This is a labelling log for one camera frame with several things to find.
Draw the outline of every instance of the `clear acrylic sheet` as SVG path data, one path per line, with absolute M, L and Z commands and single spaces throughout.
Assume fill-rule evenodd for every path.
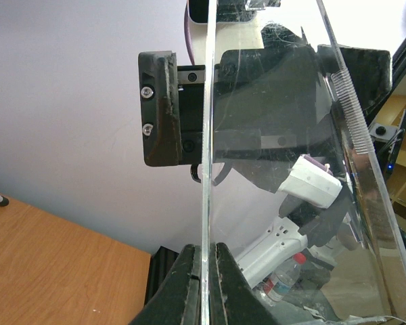
M 281 324 L 406 321 L 406 252 L 323 4 L 282 1 L 250 22 L 218 15 L 215 33 L 216 4 L 206 39 L 202 321 L 218 242 Z M 307 257 L 300 280 L 268 301 L 265 278 L 298 252 Z

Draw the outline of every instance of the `plastic bottle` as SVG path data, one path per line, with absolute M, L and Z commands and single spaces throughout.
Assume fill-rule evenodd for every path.
M 278 265 L 261 286 L 263 298 L 273 303 L 281 301 L 296 281 L 298 281 L 301 265 L 306 260 L 304 254 L 297 253 L 293 255 L 293 258 L 287 259 Z

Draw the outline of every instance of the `white wall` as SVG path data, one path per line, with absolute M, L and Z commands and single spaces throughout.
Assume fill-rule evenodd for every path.
M 406 30 L 394 1 L 355 0 L 354 18 L 326 2 L 341 43 L 394 51 L 399 40 L 375 36 Z M 141 143 L 137 55 L 171 49 L 189 63 L 184 5 L 0 1 L 1 192 L 149 252 L 200 240 L 200 186 L 188 167 L 145 166 Z M 248 185 L 229 181 L 251 217 Z

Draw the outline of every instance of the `black rubber tip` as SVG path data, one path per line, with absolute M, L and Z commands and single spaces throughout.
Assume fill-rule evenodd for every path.
M 9 204 L 9 200 L 3 196 L 3 201 L 0 202 L 0 207 L 6 207 Z

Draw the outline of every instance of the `wooden table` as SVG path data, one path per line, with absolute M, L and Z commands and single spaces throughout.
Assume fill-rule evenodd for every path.
M 150 255 L 10 199 L 0 208 L 1 324 L 127 324 Z

